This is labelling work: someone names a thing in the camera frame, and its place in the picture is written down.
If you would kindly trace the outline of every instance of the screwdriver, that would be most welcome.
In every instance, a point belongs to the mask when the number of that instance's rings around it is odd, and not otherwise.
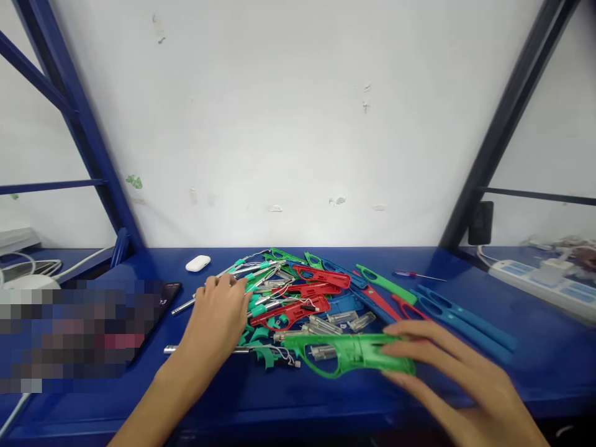
[[[409,276],[410,278],[428,278],[428,279],[434,279],[435,281],[447,282],[446,279],[433,278],[432,276],[419,275],[418,273],[408,272],[406,270],[393,270],[393,274],[400,275],[400,276]]]

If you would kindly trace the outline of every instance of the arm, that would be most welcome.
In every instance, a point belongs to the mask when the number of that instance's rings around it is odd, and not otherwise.
[[[417,377],[383,372],[426,407],[455,445],[548,447],[507,373],[447,330],[433,322],[403,321],[386,327],[385,333],[408,341],[384,346],[384,354],[434,366],[476,401],[475,408],[456,410]]]
[[[252,293],[228,274],[197,290],[184,336],[110,446],[161,446],[201,397],[246,327]]]

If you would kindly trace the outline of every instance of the white power strip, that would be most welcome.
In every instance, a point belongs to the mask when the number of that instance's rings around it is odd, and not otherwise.
[[[494,263],[489,275],[564,309],[584,324],[596,325],[596,288],[570,279],[548,286],[532,278],[536,270],[517,261],[505,260]]]

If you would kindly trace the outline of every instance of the red plastic gun frame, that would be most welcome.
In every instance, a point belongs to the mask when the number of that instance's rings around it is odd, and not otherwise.
[[[329,284],[333,284],[334,286],[338,286],[342,289],[347,289],[350,286],[350,281],[352,280],[350,275],[344,275],[343,273],[328,272],[326,270],[319,270],[301,265],[295,265],[293,268],[298,276],[305,281],[328,282]],[[312,277],[303,277],[303,272],[312,273]]]
[[[360,276],[360,274],[355,270],[352,273],[357,276]],[[366,287],[362,289],[362,293],[368,296],[371,299],[371,301],[375,303],[377,306],[379,306],[382,310],[387,312],[387,314],[395,321],[402,321],[402,317],[399,316],[399,314],[393,309],[393,307],[391,307],[389,303],[385,301],[383,297],[379,295],[377,291],[371,287],[370,284],[367,284]]]
[[[432,321],[425,314],[423,314],[421,311],[419,311],[414,306],[412,306],[410,303],[408,303],[405,299],[400,298],[399,296],[397,296],[395,294],[391,294],[391,298],[393,298],[393,301],[396,301],[397,302],[397,304],[399,305],[399,310],[402,311],[402,314],[408,320],[411,320],[412,318],[407,314],[407,312],[405,311],[406,309],[410,309],[413,313],[415,313],[416,315],[418,315],[423,320]]]
[[[271,292],[279,292],[281,289],[283,289],[283,287],[273,289]],[[341,288],[327,282],[313,282],[312,284],[296,284],[295,286],[290,286],[284,292],[284,295],[290,293],[300,293],[302,298],[313,295],[339,295],[341,293]]]
[[[269,312],[266,312],[263,315],[259,315],[258,317],[251,319],[250,325],[252,327],[262,325],[262,326],[266,327],[267,329],[272,330],[274,332],[280,332],[280,331],[290,329],[292,327],[292,325],[294,323],[296,323],[298,320],[300,320],[301,318],[308,317],[309,315],[313,315],[313,314],[320,314],[321,312],[328,312],[329,310],[331,310],[329,301],[327,301],[327,298],[325,298],[325,296],[323,296],[323,295],[316,295],[313,297],[309,297],[309,301],[306,302],[306,304],[311,305],[310,304],[311,302],[312,302],[312,305],[314,305],[314,307],[318,307],[318,310],[303,309],[302,306],[305,303],[303,303],[302,301],[297,301],[294,304],[290,304],[285,307],[278,307],[277,309],[270,310]],[[281,315],[281,314],[284,314],[285,316],[287,316],[287,326],[286,327],[281,328],[281,329],[276,329],[276,328],[267,326],[267,320],[269,320],[271,317],[277,317],[278,315]]]

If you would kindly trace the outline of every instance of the white wall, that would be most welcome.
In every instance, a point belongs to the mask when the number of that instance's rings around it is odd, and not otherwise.
[[[596,197],[596,5],[571,17],[513,134],[491,187]],[[596,238],[596,208],[486,194],[493,245],[532,234]]]
[[[358,246],[438,243],[541,2],[53,4],[148,246]]]
[[[40,68],[8,0],[0,1],[0,30]],[[0,184],[88,178],[62,115],[0,56]],[[0,196],[0,231],[29,226],[48,247],[102,247],[115,240],[94,188]]]

